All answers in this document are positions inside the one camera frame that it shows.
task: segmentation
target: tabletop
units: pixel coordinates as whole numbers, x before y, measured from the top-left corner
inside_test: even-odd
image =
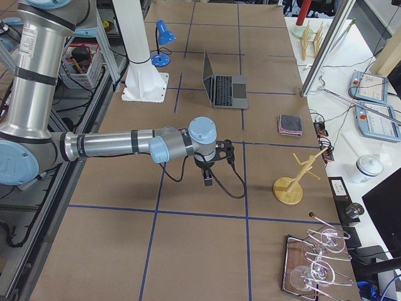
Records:
[[[291,32],[294,29],[296,19],[286,18],[286,24],[290,35],[290,40],[293,45],[294,55],[297,59],[299,74],[302,81],[305,80],[309,66],[314,58],[312,49],[309,49],[308,56],[305,61],[301,59],[301,43]],[[348,26],[351,20],[347,20],[344,29]],[[308,19],[304,26],[310,24],[312,31],[316,31],[323,25],[323,34],[328,31],[331,24],[330,19]],[[367,71],[368,67],[374,62],[375,58],[372,55],[368,45],[363,39],[358,30],[358,20],[356,25],[353,25],[337,44],[337,46],[328,55],[321,69],[321,74],[326,82],[325,87],[333,90],[340,95],[348,98],[348,87],[352,80],[352,75],[355,71]],[[314,88],[321,85],[321,82],[316,81]],[[346,188],[353,202],[360,203],[362,206],[362,196],[373,189],[378,183],[382,182],[386,177],[391,175],[397,169],[401,168],[401,158],[398,156],[401,151],[399,142],[387,142],[383,140],[365,137],[361,134],[358,125],[355,121],[355,109],[348,110],[350,103],[329,95],[325,92],[313,92],[308,95],[308,105],[311,112],[322,114],[326,120],[326,129],[329,133],[328,138],[335,144],[334,158],[335,161],[329,163],[326,167],[328,176],[341,176],[345,182]],[[401,102],[398,97],[388,96],[388,104],[395,109],[401,109]],[[401,115],[396,113],[396,119],[400,120]],[[383,172],[377,177],[369,180],[364,184],[356,184],[352,181],[353,169],[355,168],[356,159],[364,154],[373,154],[377,157],[386,155],[390,158],[383,162]],[[360,223],[355,225],[362,246],[380,245],[385,251],[388,251],[382,238],[378,234],[369,214],[363,214],[360,218]]]
[[[282,9],[154,2],[145,20],[151,50],[158,19],[177,36],[162,69],[170,74],[164,102],[123,102],[120,91],[100,132],[179,129],[209,117],[217,139],[232,140],[246,196],[204,187],[191,158],[180,183],[149,156],[90,158],[31,300],[295,300],[281,291],[286,235],[320,228],[310,211],[339,224],[320,159],[313,172],[322,179],[302,178],[300,203],[280,203],[272,192],[275,180],[299,171],[293,153],[303,161],[319,150]],[[247,76],[247,110],[211,108],[202,87],[206,48],[216,73]],[[280,114],[303,119],[302,137],[278,134]],[[173,175],[181,167],[181,159],[166,165]],[[212,169],[227,190],[242,193],[226,162]],[[353,278],[349,262],[333,266]],[[328,292],[359,299],[356,285]]]

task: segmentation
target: blue desk lamp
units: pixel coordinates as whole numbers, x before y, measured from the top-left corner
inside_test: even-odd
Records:
[[[167,45],[175,40],[175,35],[169,31],[166,23],[163,20],[158,20],[156,22],[156,47],[157,54],[152,56],[152,64],[156,67],[163,67],[170,63],[170,56],[165,53],[160,53],[159,45]]]

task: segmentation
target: white column base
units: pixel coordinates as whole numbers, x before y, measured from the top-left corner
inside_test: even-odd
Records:
[[[159,73],[151,62],[130,65],[122,100],[129,102],[163,102],[169,82],[168,73]]]

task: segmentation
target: laptop keyboard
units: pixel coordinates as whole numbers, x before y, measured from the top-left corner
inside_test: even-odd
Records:
[[[216,77],[216,99],[215,105],[232,105],[231,77]]]

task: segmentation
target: laptop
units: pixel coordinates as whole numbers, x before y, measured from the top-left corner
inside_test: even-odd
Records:
[[[203,84],[213,108],[248,108],[246,77],[243,75],[215,75],[205,50]]]

